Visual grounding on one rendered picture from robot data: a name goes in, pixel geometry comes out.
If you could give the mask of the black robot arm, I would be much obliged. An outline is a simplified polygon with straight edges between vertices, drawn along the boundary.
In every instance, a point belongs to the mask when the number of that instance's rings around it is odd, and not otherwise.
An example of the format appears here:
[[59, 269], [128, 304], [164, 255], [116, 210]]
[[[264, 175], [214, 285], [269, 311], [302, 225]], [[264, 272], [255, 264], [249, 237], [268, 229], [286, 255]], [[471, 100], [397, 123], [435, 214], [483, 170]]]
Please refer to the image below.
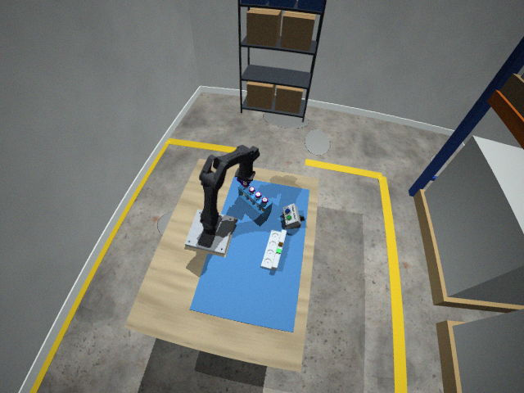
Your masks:
[[[248, 170], [249, 168], [251, 168], [252, 173], [253, 162], [259, 156], [259, 148], [254, 146], [248, 148], [244, 145], [238, 146], [235, 151], [232, 151], [223, 156], [208, 156], [203, 166], [203, 169], [199, 175], [201, 185], [204, 189], [204, 209], [201, 212], [200, 216], [200, 222], [202, 223], [203, 231], [199, 238], [198, 245], [205, 246], [208, 248], [210, 247], [214, 239], [215, 233], [217, 231], [217, 228], [219, 226], [220, 220], [222, 219], [222, 216], [219, 215], [219, 212], [217, 210], [217, 198], [219, 189], [224, 184], [227, 169], [236, 164], [240, 164], [239, 171], [240, 169]], [[217, 169], [216, 172], [211, 171], [212, 162], [213, 168]]]

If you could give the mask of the grey key panel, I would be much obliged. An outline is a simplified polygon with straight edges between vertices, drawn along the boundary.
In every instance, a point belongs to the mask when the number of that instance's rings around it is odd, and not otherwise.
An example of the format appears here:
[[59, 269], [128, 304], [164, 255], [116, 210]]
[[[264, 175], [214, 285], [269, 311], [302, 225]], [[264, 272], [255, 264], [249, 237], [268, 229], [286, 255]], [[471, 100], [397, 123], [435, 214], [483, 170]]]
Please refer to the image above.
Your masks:
[[300, 228], [301, 226], [300, 222], [305, 221], [305, 217], [299, 215], [298, 209], [295, 204], [291, 204], [289, 206], [283, 207], [282, 217], [283, 217], [285, 229], [293, 228], [293, 227]]

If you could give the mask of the blue work mat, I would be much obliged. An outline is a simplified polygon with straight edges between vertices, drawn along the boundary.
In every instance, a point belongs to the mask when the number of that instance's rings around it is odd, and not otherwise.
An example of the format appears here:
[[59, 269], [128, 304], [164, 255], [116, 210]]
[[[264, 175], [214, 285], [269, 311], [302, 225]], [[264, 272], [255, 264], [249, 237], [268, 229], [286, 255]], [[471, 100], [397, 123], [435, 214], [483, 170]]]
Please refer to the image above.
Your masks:
[[[226, 257], [207, 254], [190, 310], [293, 332], [305, 243], [309, 189], [253, 180], [273, 204], [263, 217], [238, 196], [233, 177], [222, 215], [237, 218]], [[305, 217], [285, 229], [283, 207], [295, 204]], [[261, 267], [271, 231], [287, 234], [277, 270]]]

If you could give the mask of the white rectangular console with lamps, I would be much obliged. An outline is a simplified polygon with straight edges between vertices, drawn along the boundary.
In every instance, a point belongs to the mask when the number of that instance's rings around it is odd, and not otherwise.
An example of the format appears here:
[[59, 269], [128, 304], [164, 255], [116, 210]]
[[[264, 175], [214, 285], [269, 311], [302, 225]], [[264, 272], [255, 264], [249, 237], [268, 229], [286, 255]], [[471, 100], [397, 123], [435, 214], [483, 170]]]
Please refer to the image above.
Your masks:
[[282, 232], [271, 231], [261, 267], [277, 270], [286, 233], [286, 230], [282, 230]]

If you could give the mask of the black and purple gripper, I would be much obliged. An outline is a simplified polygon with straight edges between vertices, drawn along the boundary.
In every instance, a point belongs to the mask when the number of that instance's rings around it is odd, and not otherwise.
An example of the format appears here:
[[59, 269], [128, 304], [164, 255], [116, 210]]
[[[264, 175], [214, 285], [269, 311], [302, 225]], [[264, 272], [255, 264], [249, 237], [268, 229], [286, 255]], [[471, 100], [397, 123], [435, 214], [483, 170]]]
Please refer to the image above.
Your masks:
[[252, 173], [251, 173], [251, 168], [249, 168], [248, 170], [240, 169], [240, 171], [239, 171], [239, 168], [238, 168], [237, 172], [235, 173], [235, 178], [237, 177], [237, 181], [241, 185], [242, 185], [243, 181], [245, 181], [247, 183], [247, 186], [249, 186], [251, 181], [253, 181], [254, 176], [255, 176], [255, 171], [252, 171]]

